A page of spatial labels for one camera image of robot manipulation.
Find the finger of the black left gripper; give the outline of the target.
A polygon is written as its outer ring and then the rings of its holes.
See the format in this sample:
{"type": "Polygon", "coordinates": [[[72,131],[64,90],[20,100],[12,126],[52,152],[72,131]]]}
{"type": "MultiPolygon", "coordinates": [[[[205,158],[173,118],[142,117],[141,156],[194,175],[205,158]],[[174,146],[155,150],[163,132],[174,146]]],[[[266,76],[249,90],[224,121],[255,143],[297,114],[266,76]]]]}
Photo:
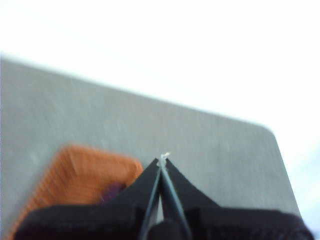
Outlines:
{"type": "Polygon", "coordinates": [[[195,240],[311,240],[301,217],[279,210],[222,207],[169,160],[165,168],[195,240]]]}
{"type": "Polygon", "coordinates": [[[135,240],[159,179],[158,159],[108,203],[54,205],[31,211],[16,240],[135,240]]]}

